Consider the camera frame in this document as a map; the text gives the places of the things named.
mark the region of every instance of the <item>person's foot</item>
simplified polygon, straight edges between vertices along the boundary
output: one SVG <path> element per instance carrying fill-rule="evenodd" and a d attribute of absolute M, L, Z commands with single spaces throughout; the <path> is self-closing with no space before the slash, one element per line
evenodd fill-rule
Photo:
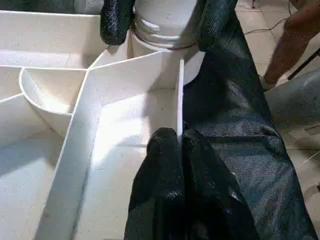
<path fill-rule="evenodd" d="M 276 86 L 275 84 L 267 83 L 263 76 L 259 75 L 259 79 L 260 79 L 261 86 L 265 92 Z"/>

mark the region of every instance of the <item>white floor panel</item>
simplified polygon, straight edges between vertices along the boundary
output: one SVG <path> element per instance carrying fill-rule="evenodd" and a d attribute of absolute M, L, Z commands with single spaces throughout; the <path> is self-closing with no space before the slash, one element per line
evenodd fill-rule
<path fill-rule="evenodd" d="M 48 129 L 0 148 L 0 239 L 33 238 L 62 141 Z"/>

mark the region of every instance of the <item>black chair leg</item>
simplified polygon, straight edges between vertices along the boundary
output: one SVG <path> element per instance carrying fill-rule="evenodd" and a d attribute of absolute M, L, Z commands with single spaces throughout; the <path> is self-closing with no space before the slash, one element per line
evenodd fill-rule
<path fill-rule="evenodd" d="M 302 69 L 305 68 L 305 66 L 307 66 L 317 56 L 320 57 L 320 48 L 314 54 L 312 54 L 304 63 L 302 63 L 301 66 L 299 66 L 292 74 L 290 74 L 290 76 L 288 76 L 288 80 L 293 79 L 298 73 L 301 72 Z"/>

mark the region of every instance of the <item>tiled floor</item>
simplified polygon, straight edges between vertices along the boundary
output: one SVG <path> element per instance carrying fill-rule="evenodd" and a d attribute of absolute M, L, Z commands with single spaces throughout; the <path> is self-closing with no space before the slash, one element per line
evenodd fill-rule
<path fill-rule="evenodd" d="M 256 0 L 256 8 L 251 8 L 252 0 L 238 0 L 236 13 L 244 33 L 254 29 L 269 29 L 279 20 L 290 16 L 296 8 L 288 0 Z M 284 21 L 273 30 L 255 32 L 245 36 L 249 45 L 257 72 L 263 76 L 268 67 L 276 43 L 283 33 Z M 296 69 L 312 53 L 320 48 L 320 34 L 307 47 Z M 320 57 L 314 59 L 299 75 L 320 68 Z M 290 72 L 281 77 L 279 84 L 285 83 Z M 313 224 L 320 236 L 320 193 L 317 183 L 320 182 L 320 134 L 310 135 L 304 130 L 284 132 L 283 138 L 288 155 L 297 171 L 305 204 Z"/>

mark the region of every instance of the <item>person's leg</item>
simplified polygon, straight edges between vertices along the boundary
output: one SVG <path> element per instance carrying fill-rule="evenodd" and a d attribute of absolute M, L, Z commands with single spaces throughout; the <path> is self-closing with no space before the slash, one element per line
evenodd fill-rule
<path fill-rule="evenodd" d="M 309 4 L 290 16 L 262 79 L 265 86 L 273 87 L 299 61 L 309 41 L 319 32 L 320 3 Z"/>

